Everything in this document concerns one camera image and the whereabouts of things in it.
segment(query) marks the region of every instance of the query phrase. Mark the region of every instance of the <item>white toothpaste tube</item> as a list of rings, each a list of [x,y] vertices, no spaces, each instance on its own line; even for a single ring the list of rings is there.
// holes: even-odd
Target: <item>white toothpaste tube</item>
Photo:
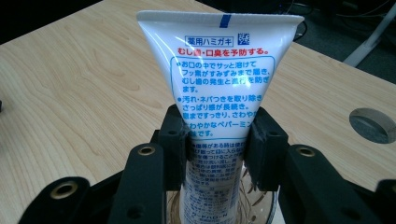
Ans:
[[[299,16],[140,11],[137,20],[190,128],[182,223],[234,224],[249,127]]]

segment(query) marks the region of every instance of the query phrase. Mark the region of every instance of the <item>hole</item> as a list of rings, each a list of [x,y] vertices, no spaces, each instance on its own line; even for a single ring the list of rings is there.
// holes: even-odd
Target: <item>hole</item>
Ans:
[[[141,155],[141,156],[148,156],[154,152],[155,152],[154,147],[142,147],[139,149],[139,151],[137,153],[139,153],[139,155]]]
[[[76,192],[77,189],[78,184],[75,181],[67,181],[53,189],[50,193],[50,197],[56,200],[67,198]]]
[[[345,216],[347,216],[347,217],[349,217],[349,218],[351,218],[351,219],[353,219],[353,220],[358,221],[358,220],[361,219],[361,214],[359,214],[359,212],[355,211],[355,210],[352,209],[352,208],[343,207],[343,208],[341,209],[341,212],[342,212]]]
[[[130,219],[138,219],[144,215],[145,207],[143,205],[134,205],[128,209],[127,216]]]
[[[306,157],[314,157],[315,156],[315,151],[310,148],[307,148],[307,147],[299,147],[299,148],[297,148],[297,151],[302,156],[306,156]]]
[[[396,123],[386,114],[372,108],[358,108],[349,115],[352,128],[363,138],[389,144],[396,141]]]

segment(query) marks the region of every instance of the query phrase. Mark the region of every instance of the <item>round metal grommet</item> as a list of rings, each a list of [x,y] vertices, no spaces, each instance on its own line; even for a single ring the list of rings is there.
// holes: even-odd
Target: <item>round metal grommet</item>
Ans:
[[[67,198],[73,193],[75,193],[77,189],[78,189],[78,184],[75,181],[66,181],[58,185],[55,189],[53,189],[52,192],[50,193],[50,197],[56,200]]]
[[[297,151],[300,153],[300,155],[305,157],[315,156],[315,151],[308,147],[297,147]]]
[[[137,151],[137,153],[141,156],[149,156],[149,155],[153,154],[154,152],[155,152],[154,147],[142,147],[142,148],[139,148],[139,150]]]

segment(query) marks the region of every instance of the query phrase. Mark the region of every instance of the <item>black plastic part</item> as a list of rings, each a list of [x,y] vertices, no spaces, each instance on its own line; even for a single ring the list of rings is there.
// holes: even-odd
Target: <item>black plastic part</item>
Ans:
[[[90,183],[82,177],[65,177],[54,181],[30,203],[19,223],[81,223],[89,190]]]
[[[381,180],[375,190],[373,209],[385,224],[396,222],[396,179]]]
[[[186,130],[177,106],[169,106],[158,134],[158,144],[163,147],[166,161],[166,190],[180,190],[186,177]]]
[[[149,143],[131,150],[107,223],[165,223],[163,148]]]
[[[247,140],[245,165],[251,182],[261,191],[277,191],[288,135],[262,107],[257,111]]]
[[[123,171],[93,185],[85,205],[85,223],[107,223]]]
[[[380,223],[317,149],[288,149],[279,204],[286,223]]]

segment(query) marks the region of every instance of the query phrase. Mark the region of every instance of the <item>wood grain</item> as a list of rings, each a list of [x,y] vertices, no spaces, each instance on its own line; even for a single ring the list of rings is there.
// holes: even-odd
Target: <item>wood grain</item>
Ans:
[[[109,0],[0,46],[0,223],[16,223],[50,182],[95,184],[123,169],[174,103],[135,19],[142,9],[215,12],[195,1]],[[396,143],[348,123],[371,107],[396,120],[396,87],[293,44],[263,106],[291,144],[320,149],[347,179],[396,178]]]

